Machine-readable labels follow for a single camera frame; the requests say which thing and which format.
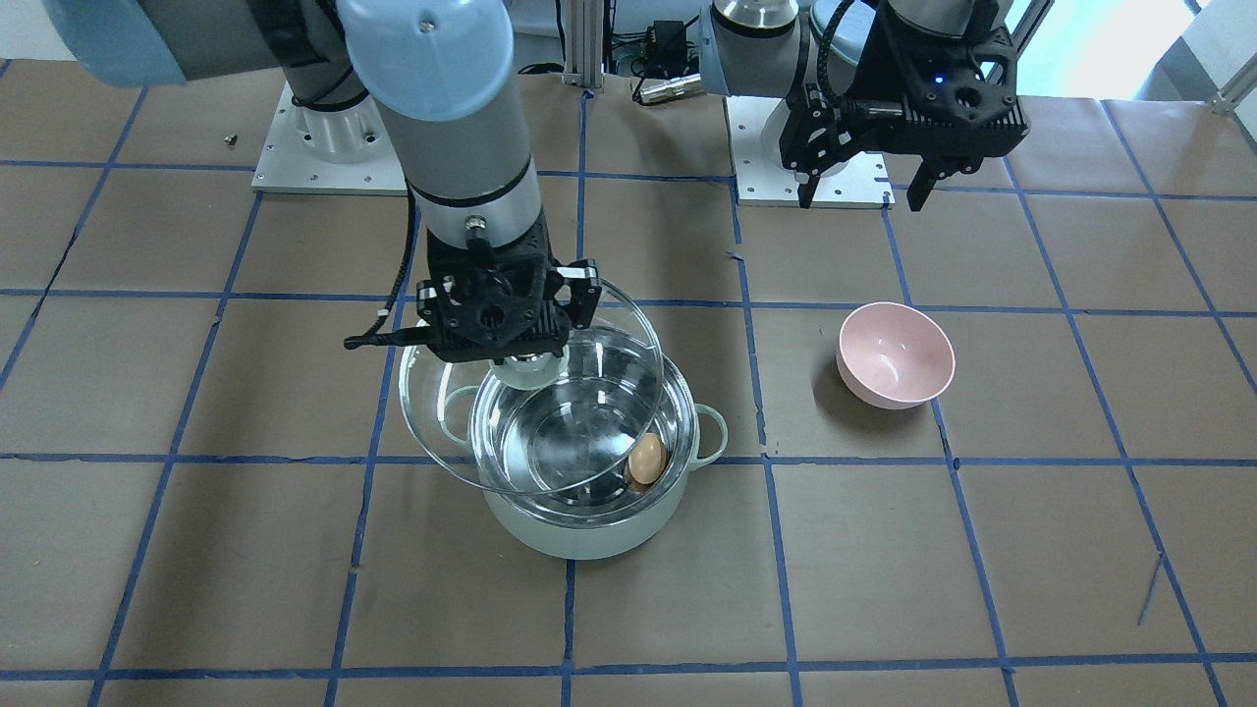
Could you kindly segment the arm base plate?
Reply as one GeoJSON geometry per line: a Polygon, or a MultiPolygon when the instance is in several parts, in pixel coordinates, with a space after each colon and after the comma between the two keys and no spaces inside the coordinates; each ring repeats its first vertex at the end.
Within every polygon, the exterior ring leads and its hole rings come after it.
{"type": "Polygon", "coordinates": [[[820,118],[794,121],[799,133],[786,136],[792,113],[786,99],[732,96],[727,98],[729,148],[735,165],[740,204],[812,208],[892,208],[892,182],[879,152],[836,161],[820,118]]]}
{"type": "Polygon", "coordinates": [[[319,112],[292,102],[283,86],[251,187],[288,195],[403,196],[406,184],[371,97],[344,111],[319,112]]]}

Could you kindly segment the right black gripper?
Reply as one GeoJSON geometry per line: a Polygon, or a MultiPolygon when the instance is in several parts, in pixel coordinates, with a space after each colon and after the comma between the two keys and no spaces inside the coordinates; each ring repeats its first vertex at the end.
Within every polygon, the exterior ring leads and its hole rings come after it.
{"type": "Polygon", "coordinates": [[[597,265],[585,259],[564,267],[554,259],[544,221],[500,247],[479,228],[465,235],[468,247],[453,247],[426,234],[419,346],[449,364],[561,356],[571,331],[591,326],[602,296],[597,265]]]}

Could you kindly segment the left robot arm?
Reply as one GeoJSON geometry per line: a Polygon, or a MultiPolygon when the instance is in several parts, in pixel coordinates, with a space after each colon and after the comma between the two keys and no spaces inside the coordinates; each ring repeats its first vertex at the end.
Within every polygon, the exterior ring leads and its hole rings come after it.
{"type": "Polygon", "coordinates": [[[699,74],[714,96],[777,99],[768,131],[794,201],[869,152],[913,155],[908,208],[938,181],[975,174],[1029,135],[1006,1],[869,1],[856,49],[838,45],[854,1],[714,1],[699,14],[699,74]]]}

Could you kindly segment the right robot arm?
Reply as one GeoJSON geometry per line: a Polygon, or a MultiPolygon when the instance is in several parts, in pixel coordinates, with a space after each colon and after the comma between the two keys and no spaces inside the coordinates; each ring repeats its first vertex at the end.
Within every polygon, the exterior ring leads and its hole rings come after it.
{"type": "Polygon", "coordinates": [[[592,260],[552,254],[500,1],[48,1],[57,34],[109,86],[184,86],[280,68],[302,108],[373,99],[425,221],[420,323],[378,318],[346,348],[441,361],[561,359],[602,294],[592,260]]]}

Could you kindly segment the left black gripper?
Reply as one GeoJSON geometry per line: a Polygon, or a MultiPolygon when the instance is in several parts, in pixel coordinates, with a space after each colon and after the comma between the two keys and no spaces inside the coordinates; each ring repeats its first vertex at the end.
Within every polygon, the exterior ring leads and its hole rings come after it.
{"type": "Polygon", "coordinates": [[[836,31],[825,26],[816,39],[815,81],[786,96],[781,162],[799,182],[799,208],[811,208],[831,167],[882,152],[921,160],[906,189],[908,210],[920,213],[939,181],[975,174],[1029,135],[1008,26],[969,26],[960,36],[872,26],[843,92],[833,82],[836,31]]]}

